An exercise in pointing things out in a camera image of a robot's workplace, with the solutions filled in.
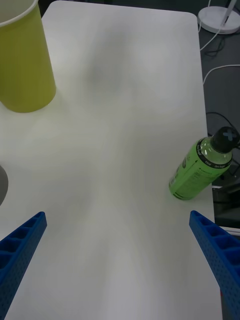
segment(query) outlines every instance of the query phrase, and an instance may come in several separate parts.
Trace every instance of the bottle neck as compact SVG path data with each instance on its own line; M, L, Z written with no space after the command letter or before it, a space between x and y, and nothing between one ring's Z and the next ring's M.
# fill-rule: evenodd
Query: bottle neck
M210 137L206 137L201 141L200 149L203 156L216 165L225 165L232 160L232 151L227 153L216 151L211 144Z

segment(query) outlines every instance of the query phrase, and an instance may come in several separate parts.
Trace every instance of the white table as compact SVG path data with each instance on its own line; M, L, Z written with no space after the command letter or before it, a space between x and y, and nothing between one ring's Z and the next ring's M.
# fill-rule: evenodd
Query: white table
M168 190L207 134L196 17L57 1L43 25L56 97L0 108L0 237L39 211L48 222L6 320L221 319L188 226L191 210L214 219L211 188Z

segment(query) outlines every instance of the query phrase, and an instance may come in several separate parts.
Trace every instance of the gray object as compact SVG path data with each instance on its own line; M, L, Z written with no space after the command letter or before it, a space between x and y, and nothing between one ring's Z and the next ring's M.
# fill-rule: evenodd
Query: gray object
M9 188L6 171L0 166L0 205L3 203Z

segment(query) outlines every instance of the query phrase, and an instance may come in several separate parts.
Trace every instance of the yellow paper cup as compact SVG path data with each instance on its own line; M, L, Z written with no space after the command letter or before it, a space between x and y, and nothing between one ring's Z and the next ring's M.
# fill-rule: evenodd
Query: yellow paper cup
M0 101L15 112L32 112L55 93L38 0L0 0Z

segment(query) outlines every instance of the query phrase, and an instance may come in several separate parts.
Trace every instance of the black bottle cap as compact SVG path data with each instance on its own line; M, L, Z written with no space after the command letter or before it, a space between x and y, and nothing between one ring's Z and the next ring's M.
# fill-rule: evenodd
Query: black bottle cap
M214 150L227 154L238 144L240 135L236 129L230 126L223 126L210 139Z

